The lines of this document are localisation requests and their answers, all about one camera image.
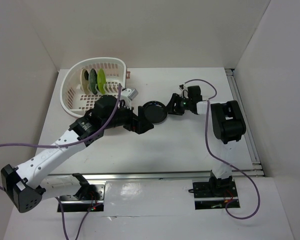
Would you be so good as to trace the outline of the blue floral plate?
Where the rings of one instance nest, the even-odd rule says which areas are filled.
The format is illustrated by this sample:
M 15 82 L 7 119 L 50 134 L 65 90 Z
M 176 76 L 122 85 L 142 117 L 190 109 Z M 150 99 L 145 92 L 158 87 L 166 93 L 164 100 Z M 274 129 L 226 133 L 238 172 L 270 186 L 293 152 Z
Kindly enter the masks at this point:
M 88 76 L 88 82 L 91 92 L 94 95 L 98 94 L 98 86 L 97 86 L 97 72 L 94 68 L 90 70 L 89 76 Z

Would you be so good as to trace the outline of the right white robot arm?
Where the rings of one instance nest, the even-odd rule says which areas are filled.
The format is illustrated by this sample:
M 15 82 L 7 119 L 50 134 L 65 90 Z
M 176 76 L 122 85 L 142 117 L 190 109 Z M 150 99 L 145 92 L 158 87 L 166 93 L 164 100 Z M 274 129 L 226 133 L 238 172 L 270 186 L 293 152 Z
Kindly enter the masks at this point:
M 234 166 L 232 152 L 237 143 L 246 133 L 246 124 L 236 100 L 225 103 L 211 102 L 211 98 L 204 99 L 198 85 L 180 86 L 181 93 L 173 93 L 167 104 L 167 113 L 182 116 L 185 111 L 195 115 L 205 115 L 206 127 L 204 138 L 208 153 L 217 160 L 212 170 L 207 187 L 199 187 L 194 194 L 213 197 L 229 196 L 234 186 Z

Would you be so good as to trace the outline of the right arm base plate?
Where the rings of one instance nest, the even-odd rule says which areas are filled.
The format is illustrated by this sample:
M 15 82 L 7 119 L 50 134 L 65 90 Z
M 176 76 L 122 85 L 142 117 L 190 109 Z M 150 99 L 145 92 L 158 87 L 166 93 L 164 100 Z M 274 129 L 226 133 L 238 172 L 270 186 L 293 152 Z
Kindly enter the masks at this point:
M 196 210 L 224 209 L 228 204 L 230 208 L 240 208 L 237 187 L 234 181 L 229 186 L 212 189 L 209 182 L 193 182 L 188 190 L 194 197 Z

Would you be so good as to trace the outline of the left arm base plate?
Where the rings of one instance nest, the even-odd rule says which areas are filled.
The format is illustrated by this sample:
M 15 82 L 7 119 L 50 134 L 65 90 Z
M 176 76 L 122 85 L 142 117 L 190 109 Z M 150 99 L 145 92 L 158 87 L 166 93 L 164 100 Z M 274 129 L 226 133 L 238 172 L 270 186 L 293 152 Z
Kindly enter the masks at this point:
M 59 197 L 65 213 L 83 213 L 88 209 L 91 209 L 91 212 L 104 211 L 106 182 L 93 181 L 90 185 L 84 196 L 63 195 Z

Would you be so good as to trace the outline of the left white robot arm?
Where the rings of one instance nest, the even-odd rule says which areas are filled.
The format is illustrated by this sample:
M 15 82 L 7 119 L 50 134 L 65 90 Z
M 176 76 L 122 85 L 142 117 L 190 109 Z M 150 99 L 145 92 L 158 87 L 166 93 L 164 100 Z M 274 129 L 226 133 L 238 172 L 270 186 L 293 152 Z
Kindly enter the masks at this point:
M 126 106 L 125 100 L 104 95 L 92 109 L 72 123 L 69 129 L 38 155 L 16 167 L 1 169 L 2 187 L 20 213 L 26 213 L 42 200 L 74 196 L 78 200 L 93 195 L 96 188 L 80 173 L 63 177 L 48 175 L 73 155 L 83 151 L 104 135 L 106 129 L 123 127 L 136 134 L 154 128 L 146 119 L 143 107 L 138 113 Z

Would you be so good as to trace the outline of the green plate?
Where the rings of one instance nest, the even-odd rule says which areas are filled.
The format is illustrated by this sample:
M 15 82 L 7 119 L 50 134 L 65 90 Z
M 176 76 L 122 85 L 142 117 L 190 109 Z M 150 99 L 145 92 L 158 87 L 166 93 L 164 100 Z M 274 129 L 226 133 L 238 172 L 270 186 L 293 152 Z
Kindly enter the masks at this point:
M 103 68 L 100 68 L 97 72 L 97 88 L 99 91 L 104 89 L 104 85 L 107 83 L 106 74 Z

